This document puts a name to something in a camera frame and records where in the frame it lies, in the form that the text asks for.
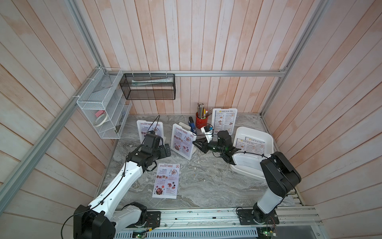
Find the white menu holder front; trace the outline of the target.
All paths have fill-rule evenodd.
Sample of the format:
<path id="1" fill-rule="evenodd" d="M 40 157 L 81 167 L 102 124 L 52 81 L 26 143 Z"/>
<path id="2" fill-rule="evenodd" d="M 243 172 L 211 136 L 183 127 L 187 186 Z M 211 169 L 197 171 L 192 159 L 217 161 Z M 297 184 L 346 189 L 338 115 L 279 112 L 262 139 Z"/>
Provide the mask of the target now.
<path id="1" fill-rule="evenodd" d="M 226 130 L 230 135 L 233 134 L 238 110 L 235 108 L 229 109 L 213 109 L 212 111 L 212 126 L 215 133 Z"/>

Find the red special menu sheet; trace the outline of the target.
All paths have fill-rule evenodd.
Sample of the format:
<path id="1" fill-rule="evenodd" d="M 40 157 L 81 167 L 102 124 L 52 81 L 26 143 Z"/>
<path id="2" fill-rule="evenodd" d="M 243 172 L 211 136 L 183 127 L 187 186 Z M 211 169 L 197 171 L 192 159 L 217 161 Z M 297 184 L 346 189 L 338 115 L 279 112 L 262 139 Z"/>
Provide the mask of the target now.
<path id="1" fill-rule="evenodd" d="M 152 194 L 153 198 L 177 198 L 180 168 L 180 164 L 159 164 Z"/>

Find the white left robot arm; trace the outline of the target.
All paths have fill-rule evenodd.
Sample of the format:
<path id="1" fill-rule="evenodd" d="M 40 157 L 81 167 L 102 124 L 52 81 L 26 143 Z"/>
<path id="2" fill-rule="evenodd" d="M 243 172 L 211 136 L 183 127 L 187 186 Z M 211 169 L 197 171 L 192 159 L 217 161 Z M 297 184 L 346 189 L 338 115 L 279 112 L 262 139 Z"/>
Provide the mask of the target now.
<path id="1" fill-rule="evenodd" d="M 110 184 L 87 206 L 80 205 L 73 214 L 75 239 L 112 239 L 129 226 L 150 229 L 146 206 L 132 202 L 117 209 L 130 187 L 158 159 L 171 155 L 170 146 L 154 131 L 126 157 L 122 169 Z"/>

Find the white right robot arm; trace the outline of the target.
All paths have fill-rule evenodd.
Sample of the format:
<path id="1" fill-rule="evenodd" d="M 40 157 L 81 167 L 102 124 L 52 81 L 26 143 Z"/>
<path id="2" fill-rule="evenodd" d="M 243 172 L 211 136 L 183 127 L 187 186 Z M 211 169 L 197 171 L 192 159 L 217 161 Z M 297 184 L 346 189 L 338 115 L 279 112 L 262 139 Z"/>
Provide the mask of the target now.
<path id="1" fill-rule="evenodd" d="M 232 143 L 231 135 L 226 130 L 217 133 L 217 141 L 200 138 L 195 140 L 193 145 L 203 153 L 209 151 L 219 153 L 219 157 L 230 165 L 254 169 L 255 173 L 261 173 L 260 177 L 267 182 L 266 192 L 255 203 L 252 210 L 237 209 L 240 224 L 279 223 L 276 208 L 301 182 L 300 174 L 282 152 L 257 153 L 253 149 L 249 149 L 247 143 L 242 145 Z"/>

